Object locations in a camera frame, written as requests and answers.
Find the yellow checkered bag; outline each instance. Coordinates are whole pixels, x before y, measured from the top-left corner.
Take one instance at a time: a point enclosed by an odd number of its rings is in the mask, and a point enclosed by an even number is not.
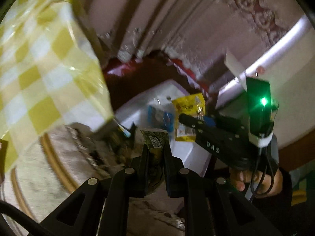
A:
[[[0,24],[4,171],[53,126],[79,122],[95,131],[113,117],[87,22],[78,0],[16,0]]]

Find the qr code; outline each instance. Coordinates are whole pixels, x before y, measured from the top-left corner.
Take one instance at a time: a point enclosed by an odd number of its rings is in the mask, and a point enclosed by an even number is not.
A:
[[[159,141],[156,137],[150,136],[149,138],[150,138],[150,140],[151,140],[151,143],[152,143],[152,145],[153,145],[153,148],[161,148],[160,141]]]
[[[178,126],[177,129],[177,136],[181,137],[181,136],[195,136],[195,130],[192,128],[188,128],[186,126],[184,126],[183,124]]]

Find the plastic bag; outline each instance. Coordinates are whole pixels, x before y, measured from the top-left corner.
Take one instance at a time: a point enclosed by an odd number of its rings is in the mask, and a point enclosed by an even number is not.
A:
[[[148,107],[148,122],[154,128],[160,128],[167,132],[174,130],[174,115],[164,111],[163,107],[157,108],[150,105]]]
[[[185,113],[202,120],[206,113],[206,104],[202,93],[178,98],[172,103],[176,110],[175,140],[194,142],[196,140],[195,130],[179,123],[178,117],[181,113]]]
[[[94,30],[78,0],[16,0],[0,24],[0,164],[51,127],[97,130],[113,117]]]

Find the white styrofoam box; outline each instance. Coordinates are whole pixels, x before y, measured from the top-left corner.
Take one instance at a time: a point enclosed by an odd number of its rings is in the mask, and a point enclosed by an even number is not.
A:
[[[189,93],[173,80],[165,81],[132,98],[116,111],[117,120],[126,128],[132,123],[138,127],[149,128],[147,121],[148,106],[160,103],[167,111],[173,110],[172,100],[189,95]],[[185,168],[204,176],[211,154],[194,142],[175,141],[170,135],[170,147],[173,156],[183,161]]]

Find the metal screw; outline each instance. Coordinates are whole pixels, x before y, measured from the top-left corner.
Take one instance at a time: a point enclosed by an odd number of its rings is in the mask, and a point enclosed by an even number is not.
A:
[[[89,185],[95,185],[97,183],[97,179],[96,178],[90,178],[89,180],[88,180],[88,184]]]
[[[125,169],[125,173],[126,174],[133,174],[134,173],[134,169],[133,168],[127,168],[127,169]]]
[[[217,178],[216,181],[218,184],[222,184],[222,185],[226,183],[226,179],[224,177],[219,177]]]
[[[189,169],[187,168],[182,168],[179,170],[179,173],[182,175],[187,175],[189,173]]]

